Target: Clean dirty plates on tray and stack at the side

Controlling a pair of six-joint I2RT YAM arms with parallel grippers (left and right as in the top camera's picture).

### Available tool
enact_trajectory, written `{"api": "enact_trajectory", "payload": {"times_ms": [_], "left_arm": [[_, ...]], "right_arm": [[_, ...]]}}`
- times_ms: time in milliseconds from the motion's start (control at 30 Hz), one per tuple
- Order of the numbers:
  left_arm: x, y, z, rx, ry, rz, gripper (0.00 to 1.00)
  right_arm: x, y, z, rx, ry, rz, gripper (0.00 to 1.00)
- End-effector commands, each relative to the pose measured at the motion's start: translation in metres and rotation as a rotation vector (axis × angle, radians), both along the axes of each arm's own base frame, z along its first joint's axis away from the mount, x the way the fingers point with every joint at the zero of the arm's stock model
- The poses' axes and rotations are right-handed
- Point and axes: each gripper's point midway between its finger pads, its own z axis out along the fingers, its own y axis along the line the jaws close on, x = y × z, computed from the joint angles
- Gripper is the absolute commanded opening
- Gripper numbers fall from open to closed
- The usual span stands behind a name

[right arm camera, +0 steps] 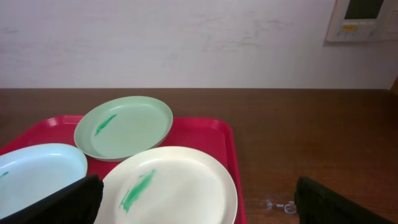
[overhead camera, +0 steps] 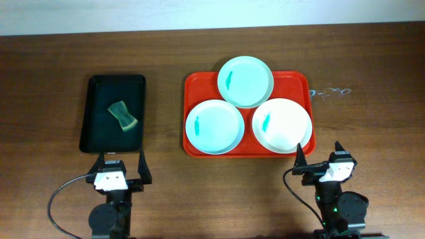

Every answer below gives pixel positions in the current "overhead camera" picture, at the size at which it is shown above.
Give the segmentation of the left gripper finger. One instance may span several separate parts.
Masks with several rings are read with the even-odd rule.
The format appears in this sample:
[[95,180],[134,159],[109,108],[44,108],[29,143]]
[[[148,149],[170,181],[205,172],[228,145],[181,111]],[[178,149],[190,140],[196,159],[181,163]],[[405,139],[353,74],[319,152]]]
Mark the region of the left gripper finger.
[[139,161],[138,161],[137,172],[144,185],[152,184],[152,176],[147,166],[143,149],[139,150]]
[[90,175],[96,174],[100,170],[100,168],[102,167],[103,164],[104,164],[104,154],[101,153],[101,154],[99,154],[99,156],[98,156],[97,160],[95,161],[95,163],[93,164],[93,166],[88,171],[88,174],[90,174]]

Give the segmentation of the white cream plate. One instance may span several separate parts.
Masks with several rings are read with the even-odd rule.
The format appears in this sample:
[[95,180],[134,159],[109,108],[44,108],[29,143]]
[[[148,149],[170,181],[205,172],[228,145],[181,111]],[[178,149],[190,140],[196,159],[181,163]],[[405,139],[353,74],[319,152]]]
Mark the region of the white cream plate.
[[279,154],[294,153],[305,147],[313,134],[312,120],[295,101],[275,98],[264,102],[252,116],[252,131],[267,150]]

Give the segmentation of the green yellow sponge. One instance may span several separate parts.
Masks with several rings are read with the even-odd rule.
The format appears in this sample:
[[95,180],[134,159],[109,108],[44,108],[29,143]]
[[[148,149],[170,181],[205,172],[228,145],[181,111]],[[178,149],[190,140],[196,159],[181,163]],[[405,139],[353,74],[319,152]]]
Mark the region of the green yellow sponge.
[[132,116],[126,104],[123,101],[115,102],[108,107],[108,111],[118,120],[122,131],[126,132],[133,129],[138,120]]

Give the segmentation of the light blue plate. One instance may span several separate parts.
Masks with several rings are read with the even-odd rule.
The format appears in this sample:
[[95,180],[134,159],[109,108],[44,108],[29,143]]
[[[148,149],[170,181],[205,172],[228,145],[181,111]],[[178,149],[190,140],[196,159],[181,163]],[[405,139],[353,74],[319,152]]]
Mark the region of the light blue plate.
[[191,145],[209,155],[233,150],[242,141],[244,130],[240,111],[223,100],[197,104],[185,121],[185,134]]

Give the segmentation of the mint green plate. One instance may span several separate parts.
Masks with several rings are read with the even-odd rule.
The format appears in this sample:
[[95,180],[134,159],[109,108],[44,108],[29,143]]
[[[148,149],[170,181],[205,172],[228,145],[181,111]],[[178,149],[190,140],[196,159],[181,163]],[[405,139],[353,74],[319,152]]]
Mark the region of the mint green plate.
[[255,108],[271,96],[274,77],[262,60],[237,56],[221,67],[217,86],[221,96],[237,108]]

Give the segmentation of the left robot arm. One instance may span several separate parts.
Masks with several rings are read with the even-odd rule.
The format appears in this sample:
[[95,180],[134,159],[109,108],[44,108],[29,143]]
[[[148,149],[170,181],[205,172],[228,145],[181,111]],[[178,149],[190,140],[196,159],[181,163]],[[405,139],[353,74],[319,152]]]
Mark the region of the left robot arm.
[[90,168],[86,182],[104,195],[106,201],[92,209],[88,224],[92,238],[126,239],[130,237],[132,194],[144,191],[152,184],[152,176],[143,151],[139,152],[137,166],[139,177],[126,179],[126,167],[122,160],[107,161],[99,154]]

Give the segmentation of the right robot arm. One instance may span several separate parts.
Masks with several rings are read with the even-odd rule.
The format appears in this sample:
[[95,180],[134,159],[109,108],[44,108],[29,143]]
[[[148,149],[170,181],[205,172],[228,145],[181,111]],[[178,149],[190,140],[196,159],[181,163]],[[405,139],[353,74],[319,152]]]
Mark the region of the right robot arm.
[[321,229],[313,232],[314,238],[360,238],[359,231],[366,226],[365,216],[369,200],[352,191],[342,191],[357,161],[337,141],[329,159],[307,164],[301,145],[296,147],[293,175],[301,175],[303,186],[315,187],[315,202],[320,210]]

